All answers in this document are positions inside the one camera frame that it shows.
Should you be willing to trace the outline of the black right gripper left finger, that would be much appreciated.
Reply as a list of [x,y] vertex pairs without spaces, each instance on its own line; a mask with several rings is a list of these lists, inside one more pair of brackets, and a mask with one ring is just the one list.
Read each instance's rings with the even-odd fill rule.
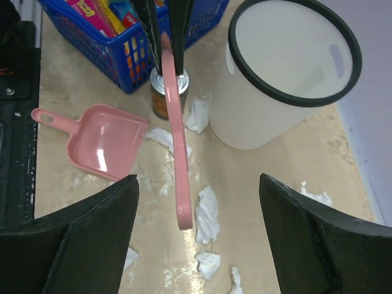
[[1,229],[1,293],[118,293],[138,207],[136,175]]

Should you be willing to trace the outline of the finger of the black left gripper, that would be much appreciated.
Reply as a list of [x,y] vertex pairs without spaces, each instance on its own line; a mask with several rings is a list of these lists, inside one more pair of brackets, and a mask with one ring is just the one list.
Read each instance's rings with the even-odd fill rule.
[[184,46],[194,0],[168,0],[167,7],[171,26],[171,48],[177,76],[184,72]]
[[162,75],[162,45],[155,2],[154,0],[130,0],[130,4],[148,38],[157,73]]

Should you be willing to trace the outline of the pink hand brush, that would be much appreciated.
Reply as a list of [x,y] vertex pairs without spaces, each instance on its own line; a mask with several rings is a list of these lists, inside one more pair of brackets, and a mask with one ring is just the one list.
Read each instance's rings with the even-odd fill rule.
[[161,44],[162,76],[164,79],[165,99],[174,144],[176,215],[179,229],[188,230],[193,227],[193,222],[188,178],[187,145],[174,56],[170,39],[166,32],[163,32],[161,35]]

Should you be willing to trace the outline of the pink dustpan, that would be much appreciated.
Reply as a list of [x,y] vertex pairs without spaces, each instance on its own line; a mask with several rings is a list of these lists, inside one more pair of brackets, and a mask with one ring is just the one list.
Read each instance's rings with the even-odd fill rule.
[[69,160],[81,169],[112,181],[132,169],[149,121],[109,105],[97,104],[78,120],[36,108],[31,118],[67,132]]

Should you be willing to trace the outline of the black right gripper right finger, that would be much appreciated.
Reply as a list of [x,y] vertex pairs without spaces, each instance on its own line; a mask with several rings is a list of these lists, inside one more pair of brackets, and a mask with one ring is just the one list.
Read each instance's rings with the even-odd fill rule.
[[260,206],[281,293],[391,293],[391,227],[260,176]]

